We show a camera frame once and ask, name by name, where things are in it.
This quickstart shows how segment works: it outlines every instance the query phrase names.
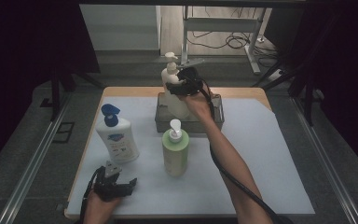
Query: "pump dispenser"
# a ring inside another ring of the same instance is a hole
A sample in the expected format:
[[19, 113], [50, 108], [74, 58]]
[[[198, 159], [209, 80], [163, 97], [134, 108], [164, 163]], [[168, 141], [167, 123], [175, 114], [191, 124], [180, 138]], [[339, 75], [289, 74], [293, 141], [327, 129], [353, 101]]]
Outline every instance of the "pump dispenser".
[[179, 70], [176, 68], [176, 63], [173, 61], [177, 59], [177, 57], [173, 52], [166, 53], [165, 57], [167, 58], [168, 63], [167, 67], [161, 72], [161, 78], [165, 91], [164, 96], [167, 102], [168, 111], [176, 118], [184, 119], [190, 114], [185, 102], [180, 101], [176, 95], [171, 94], [166, 87], [167, 82], [172, 84], [180, 84], [183, 82], [183, 80], [179, 80], [177, 76]]
[[171, 128], [162, 135], [162, 151], [165, 171], [171, 176], [182, 175], [187, 167], [189, 137], [181, 129], [181, 121], [173, 119]]
[[101, 111], [104, 119], [95, 130], [103, 139], [111, 161], [124, 163], [137, 159], [139, 151], [133, 140], [131, 123], [118, 118], [120, 110], [113, 105], [103, 105]]

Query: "lotion bottle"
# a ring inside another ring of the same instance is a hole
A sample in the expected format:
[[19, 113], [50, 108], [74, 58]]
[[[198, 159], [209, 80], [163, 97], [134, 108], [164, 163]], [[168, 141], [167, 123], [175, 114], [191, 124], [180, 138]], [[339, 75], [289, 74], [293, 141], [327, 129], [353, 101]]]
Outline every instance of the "lotion bottle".
[[187, 168], [189, 137], [181, 129], [181, 121], [173, 119], [171, 129], [162, 135], [162, 151], [165, 171], [171, 176], [182, 175]]
[[176, 63], [173, 61], [177, 59], [173, 52], [168, 52], [165, 54], [165, 57], [168, 59], [167, 67], [162, 70], [161, 78], [162, 85], [164, 87], [164, 96], [167, 102], [168, 111], [173, 114], [178, 119], [186, 118], [190, 112], [187, 109], [187, 105], [185, 102], [180, 101], [176, 95], [171, 94], [170, 91], [167, 90], [166, 83], [170, 82], [172, 84], [182, 83], [183, 80], [179, 80], [177, 74], [179, 70], [176, 68]]
[[118, 118], [120, 110], [113, 105], [103, 105], [101, 110], [104, 120], [95, 129], [103, 139], [111, 161], [124, 163], [137, 159], [139, 151], [133, 140], [131, 123]]

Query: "green bottle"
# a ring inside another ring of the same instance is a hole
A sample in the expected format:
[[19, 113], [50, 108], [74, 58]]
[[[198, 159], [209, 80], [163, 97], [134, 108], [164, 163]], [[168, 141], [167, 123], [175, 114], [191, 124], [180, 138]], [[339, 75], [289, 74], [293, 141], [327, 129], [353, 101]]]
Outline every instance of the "green bottle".
[[181, 129], [179, 119], [170, 122], [171, 129], [162, 135], [162, 152], [165, 171], [171, 176], [182, 175], [187, 167], [189, 137]]

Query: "gray carpet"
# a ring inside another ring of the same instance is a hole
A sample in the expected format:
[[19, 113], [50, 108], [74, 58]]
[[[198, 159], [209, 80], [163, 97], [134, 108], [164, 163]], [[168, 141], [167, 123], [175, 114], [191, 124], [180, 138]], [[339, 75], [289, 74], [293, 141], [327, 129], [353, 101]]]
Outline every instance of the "gray carpet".
[[[102, 73], [92, 76], [107, 86], [160, 86], [160, 72], [165, 62], [159, 58], [149, 60], [151, 63], [136, 62], [136, 59], [131, 62], [120, 59], [114, 63], [101, 63]], [[238, 60], [242, 59], [211, 61], [199, 65], [198, 69], [213, 87], [249, 87], [258, 77], [252, 75], [249, 64]], [[77, 88], [72, 93], [69, 109], [62, 120], [74, 123], [73, 133], [68, 143], [51, 144], [15, 223], [74, 222], [63, 215], [63, 208], [102, 95], [102, 90], [77, 76], [74, 78]], [[289, 84], [284, 83], [269, 91], [268, 99], [316, 211], [314, 216], [289, 217], [295, 223], [349, 223], [286, 93]], [[48, 126], [51, 109], [40, 107], [44, 98], [50, 98], [49, 83], [34, 90], [33, 103], [0, 154], [0, 213]], [[332, 162], [358, 206], [357, 157], [317, 104], [313, 108], [313, 121]], [[62, 136], [57, 135], [56, 139], [60, 140]], [[235, 223], [235, 219], [117, 220], [120, 224], [196, 222]]]

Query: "white wall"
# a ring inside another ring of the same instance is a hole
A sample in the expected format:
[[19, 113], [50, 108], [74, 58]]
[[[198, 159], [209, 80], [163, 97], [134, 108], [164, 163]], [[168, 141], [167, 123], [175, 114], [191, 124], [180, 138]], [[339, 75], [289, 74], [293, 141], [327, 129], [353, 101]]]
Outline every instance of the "white wall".
[[159, 49], [160, 6], [80, 8], [95, 50]]

